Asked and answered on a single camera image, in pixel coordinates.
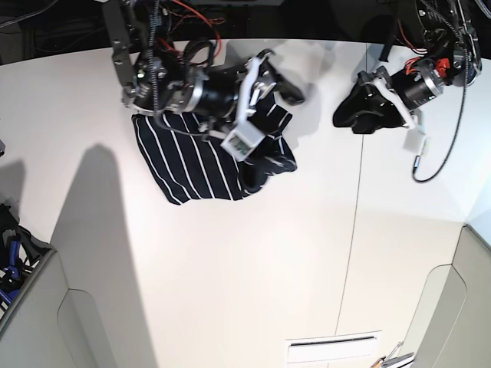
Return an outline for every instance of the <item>cloth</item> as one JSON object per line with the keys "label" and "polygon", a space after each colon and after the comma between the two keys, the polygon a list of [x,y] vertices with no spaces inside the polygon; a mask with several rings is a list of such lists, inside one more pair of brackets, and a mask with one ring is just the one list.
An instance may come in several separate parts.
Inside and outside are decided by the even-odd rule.
{"label": "cloth", "polygon": [[[185,136],[162,129],[152,117],[133,115],[138,146],[150,171],[170,203],[191,199],[238,201],[257,193],[268,177],[297,169],[282,132],[292,115],[275,104],[274,96],[261,100],[250,121],[267,137],[243,163],[237,163],[221,141]],[[199,133],[204,117],[194,113],[165,113],[163,123],[188,133]]]}

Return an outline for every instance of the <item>white tabletop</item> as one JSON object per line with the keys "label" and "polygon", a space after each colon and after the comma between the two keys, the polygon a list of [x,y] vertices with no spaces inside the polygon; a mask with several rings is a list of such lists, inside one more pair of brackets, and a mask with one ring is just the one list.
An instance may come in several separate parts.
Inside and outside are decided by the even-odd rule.
{"label": "white tabletop", "polygon": [[[365,44],[230,41],[227,54],[263,48],[307,92],[305,105],[288,108],[285,133],[298,171],[241,202],[182,207],[166,201],[140,155],[110,50],[0,67],[0,193],[19,201],[24,226],[52,236],[69,286],[94,296],[120,367],[273,368],[285,339],[372,330],[383,331],[387,353],[428,272],[451,261],[482,185],[483,131],[466,120],[442,180],[413,184],[403,131],[362,139],[332,126],[366,66]],[[392,71],[404,52],[394,49]],[[470,89],[468,111],[486,99],[485,79]],[[425,110],[441,142],[422,176],[447,147],[459,96],[448,88]],[[470,157],[476,165],[463,165]]]}

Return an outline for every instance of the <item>white wall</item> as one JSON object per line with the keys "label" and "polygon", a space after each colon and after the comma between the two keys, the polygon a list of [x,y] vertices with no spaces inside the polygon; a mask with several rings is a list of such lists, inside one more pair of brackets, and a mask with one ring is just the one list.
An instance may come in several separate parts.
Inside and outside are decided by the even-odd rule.
{"label": "white wall", "polygon": [[488,243],[491,244],[491,175],[486,181],[467,223]]}

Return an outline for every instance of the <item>air vent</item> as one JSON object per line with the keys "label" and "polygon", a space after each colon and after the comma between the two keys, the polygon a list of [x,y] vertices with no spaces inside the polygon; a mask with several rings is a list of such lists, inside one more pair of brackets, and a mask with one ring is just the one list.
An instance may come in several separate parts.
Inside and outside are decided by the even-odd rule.
{"label": "air vent", "polygon": [[381,332],[378,331],[317,339],[287,340],[286,363],[329,362],[369,357],[377,349],[380,338]]}

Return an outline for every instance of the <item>striped shirt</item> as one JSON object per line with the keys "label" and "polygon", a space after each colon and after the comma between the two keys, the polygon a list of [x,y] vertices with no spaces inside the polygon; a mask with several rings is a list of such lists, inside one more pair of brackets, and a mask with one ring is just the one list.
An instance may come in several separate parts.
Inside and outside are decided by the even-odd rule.
{"label": "striped shirt", "polygon": [[[134,115],[133,124],[143,158],[170,203],[191,199],[240,200],[261,190],[269,176],[296,170],[295,158],[282,132],[292,115],[275,104],[274,96],[258,103],[250,121],[267,137],[244,162],[237,163],[221,141],[185,136],[159,128],[152,117]],[[165,113],[164,124],[199,133],[205,118],[193,113]]]}

